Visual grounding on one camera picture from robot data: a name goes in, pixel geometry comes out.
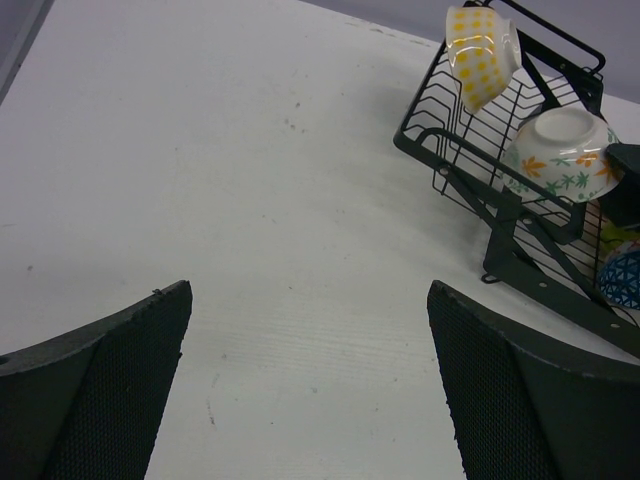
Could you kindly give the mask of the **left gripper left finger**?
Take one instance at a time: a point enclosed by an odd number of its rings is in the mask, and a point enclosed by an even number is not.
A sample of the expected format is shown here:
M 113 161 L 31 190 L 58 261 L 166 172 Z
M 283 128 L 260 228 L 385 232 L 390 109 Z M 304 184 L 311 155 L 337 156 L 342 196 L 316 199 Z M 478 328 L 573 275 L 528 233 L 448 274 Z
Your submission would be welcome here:
M 192 302 L 181 280 L 2 355 L 2 478 L 144 478 Z

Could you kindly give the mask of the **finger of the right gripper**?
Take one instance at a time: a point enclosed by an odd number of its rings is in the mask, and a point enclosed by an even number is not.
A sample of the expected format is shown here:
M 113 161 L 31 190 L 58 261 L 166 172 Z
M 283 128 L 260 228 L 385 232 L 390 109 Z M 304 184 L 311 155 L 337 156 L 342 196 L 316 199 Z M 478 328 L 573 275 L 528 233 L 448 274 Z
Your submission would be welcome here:
M 618 185 L 599 198 L 600 209 L 616 227 L 639 227 L 639 145 L 612 143 L 605 158 L 622 171 Z

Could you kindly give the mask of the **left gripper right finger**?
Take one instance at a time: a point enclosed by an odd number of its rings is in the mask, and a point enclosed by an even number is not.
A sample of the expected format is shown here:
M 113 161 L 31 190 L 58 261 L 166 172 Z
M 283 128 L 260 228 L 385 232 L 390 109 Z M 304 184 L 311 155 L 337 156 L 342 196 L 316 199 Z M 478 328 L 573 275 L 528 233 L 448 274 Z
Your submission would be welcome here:
M 638 478 L 638 366 L 556 340 L 439 280 L 427 313 L 467 478 Z

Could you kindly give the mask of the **yellow sun pattern bowl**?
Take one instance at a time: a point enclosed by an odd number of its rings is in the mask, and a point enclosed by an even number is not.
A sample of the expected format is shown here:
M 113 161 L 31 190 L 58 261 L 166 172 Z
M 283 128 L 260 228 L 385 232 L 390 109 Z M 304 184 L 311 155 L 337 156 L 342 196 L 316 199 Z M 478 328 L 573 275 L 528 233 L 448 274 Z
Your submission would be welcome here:
M 514 22 L 490 7 L 450 7 L 445 44 L 451 74 L 466 110 L 477 114 L 499 97 L 522 68 Z

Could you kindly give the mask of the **lime green bowl front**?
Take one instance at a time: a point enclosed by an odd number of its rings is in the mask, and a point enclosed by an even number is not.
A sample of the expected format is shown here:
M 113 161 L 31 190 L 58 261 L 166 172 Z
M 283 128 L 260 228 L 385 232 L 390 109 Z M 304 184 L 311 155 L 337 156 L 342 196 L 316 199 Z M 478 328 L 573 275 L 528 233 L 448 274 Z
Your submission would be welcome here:
M 639 239 L 639 232 L 616 227 L 613 223 L 605 223 L 600 230 L 601 249 L 608 253 L 624 242 Z

